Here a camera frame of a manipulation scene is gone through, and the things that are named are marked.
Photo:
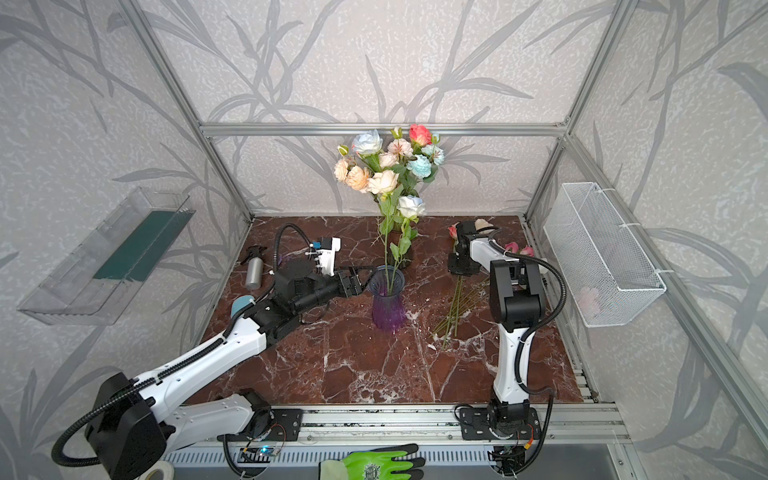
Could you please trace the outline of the blue purple glass vase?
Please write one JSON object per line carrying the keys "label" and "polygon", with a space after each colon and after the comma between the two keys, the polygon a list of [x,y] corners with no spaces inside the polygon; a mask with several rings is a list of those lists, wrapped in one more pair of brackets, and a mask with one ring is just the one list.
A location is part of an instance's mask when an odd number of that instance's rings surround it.
{"label": "blue purple glass vase", "polygon": [[405,286],[403,272],[391,265],[379,266],[372,275],[367,286],[373,295],[371,316],[382,331],[394,333],[407,321],[402,298]]}

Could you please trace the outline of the peach rose stem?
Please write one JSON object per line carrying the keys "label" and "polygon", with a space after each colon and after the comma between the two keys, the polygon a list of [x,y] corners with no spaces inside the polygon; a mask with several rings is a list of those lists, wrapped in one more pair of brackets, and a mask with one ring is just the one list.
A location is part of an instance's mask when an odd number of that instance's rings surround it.
{"label": "peach rose stem", "polygon": [[339,183],[347,185],[357,192],[375,195],[369,185],[370,179],[373,177],[371,171],[367,167],[357,165],[347,157],[336,162],[334,176]]}

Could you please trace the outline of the light blue flower stem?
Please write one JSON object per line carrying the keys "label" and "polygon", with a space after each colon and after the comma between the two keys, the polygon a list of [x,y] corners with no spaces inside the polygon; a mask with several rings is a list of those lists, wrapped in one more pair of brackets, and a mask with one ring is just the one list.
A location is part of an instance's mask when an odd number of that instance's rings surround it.
{"label": "light blue flower stem", "polygon": [[406,168],[418,179],[427,181],[435,176],[444,161],[444,151],[434,144],[428,144],[422,147],[412,160],[407,162]]}

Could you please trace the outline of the white blue rose stem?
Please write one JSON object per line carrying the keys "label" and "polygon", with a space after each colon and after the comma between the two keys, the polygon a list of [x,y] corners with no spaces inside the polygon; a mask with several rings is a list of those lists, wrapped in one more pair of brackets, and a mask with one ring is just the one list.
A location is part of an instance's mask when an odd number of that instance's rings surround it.
{"label": "white blue rose stem", "polygon": [[381,163],[383,140],[377,130],[370,130],[357,135],[351,144],[352,165],[368,169],[373,173],[384,170]]}

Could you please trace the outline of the pink red rose stem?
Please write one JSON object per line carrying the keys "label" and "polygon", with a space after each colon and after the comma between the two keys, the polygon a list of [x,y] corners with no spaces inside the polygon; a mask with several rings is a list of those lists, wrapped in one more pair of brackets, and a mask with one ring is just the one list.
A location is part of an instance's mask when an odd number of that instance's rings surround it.
{"label": "pink red rose stem", "polygon": [[409,139],[413,148],[414,157],[420,152],[422,147],[428,144],[432,144],[431,132],[425,126],[419,124],[410,126]]}

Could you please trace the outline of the cream white rose stem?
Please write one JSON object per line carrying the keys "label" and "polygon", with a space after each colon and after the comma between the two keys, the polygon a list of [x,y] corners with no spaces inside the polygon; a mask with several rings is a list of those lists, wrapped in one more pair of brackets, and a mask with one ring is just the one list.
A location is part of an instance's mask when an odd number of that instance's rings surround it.
{"label": "cream white rose stem", "polygon": [[493,230],[495,226],[485,219],[476,219],[474,222],[475,231],[478,233]]}

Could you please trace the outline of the red glass vase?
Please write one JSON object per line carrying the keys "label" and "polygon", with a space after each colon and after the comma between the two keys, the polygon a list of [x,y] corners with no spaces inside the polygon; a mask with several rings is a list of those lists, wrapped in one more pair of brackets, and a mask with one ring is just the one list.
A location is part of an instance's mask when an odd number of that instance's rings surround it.
{"label": "red glass vase", "polygon": [[390,253],[392,254],[393,263],[396,268],[405,269],[411,264],[411,245],[411,239],[404,235],[402,235],[397,242],[392,242],[390,244]]}

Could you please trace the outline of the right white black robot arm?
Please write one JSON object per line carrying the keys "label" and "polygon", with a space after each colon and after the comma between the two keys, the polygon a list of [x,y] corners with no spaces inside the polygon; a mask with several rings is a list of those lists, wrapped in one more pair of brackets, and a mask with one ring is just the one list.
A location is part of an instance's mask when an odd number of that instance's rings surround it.
{"label": "right white black robot arm", "polygon": [[536,332],[562,311],[567,288],[560,271],[533,253],[500,245],[498,229],[463,221],[452,227],[449,272],[463,279],[484,270],[489,274],[489,311],[499,330],[498,371],[485,407],[460,405],[455,416],[465,440],[541,438],[533,396],[554,400],[552,387],[528,384],[529,360]]}

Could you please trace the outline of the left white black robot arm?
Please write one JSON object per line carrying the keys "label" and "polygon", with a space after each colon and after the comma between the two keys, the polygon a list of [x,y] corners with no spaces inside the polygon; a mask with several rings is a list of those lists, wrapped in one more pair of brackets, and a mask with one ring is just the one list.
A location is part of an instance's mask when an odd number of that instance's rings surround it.
{"label": "left white black robot arm", "polygon": [[335,265],[338,238],[306,245],[302,258],[273,257],[271,286],[257,298],[239,298],[221,333],[134,378],[118,373],[105,380],[92,410],[54,442],[52,461],[68,468],[100,465],[112,479],[135,479],[175,449],[252,427],[267,410],[252,391],[196,407],[184,403],[292,333],[302,314],[365,291],[360,268]]}

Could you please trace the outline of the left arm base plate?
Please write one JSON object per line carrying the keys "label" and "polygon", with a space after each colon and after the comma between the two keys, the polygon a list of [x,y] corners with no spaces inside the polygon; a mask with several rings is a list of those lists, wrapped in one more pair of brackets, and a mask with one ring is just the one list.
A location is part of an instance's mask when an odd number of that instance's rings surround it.
{"label": "left arm base plate", "polygon": [[295,442],[298,440],[304,411],[278,408],[259,412],[252,419],[249,436],[258,441]]}

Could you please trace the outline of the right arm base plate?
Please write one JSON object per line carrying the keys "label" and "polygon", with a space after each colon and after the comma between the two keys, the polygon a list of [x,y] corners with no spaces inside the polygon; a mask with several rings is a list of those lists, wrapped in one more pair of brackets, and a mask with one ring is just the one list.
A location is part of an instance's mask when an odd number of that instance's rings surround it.
{"label": "right arm base plate", "polygon": [[453,414],[463,440],[531,441],[541,437],[538,413],[526,402],[482,407],[461,404]]}

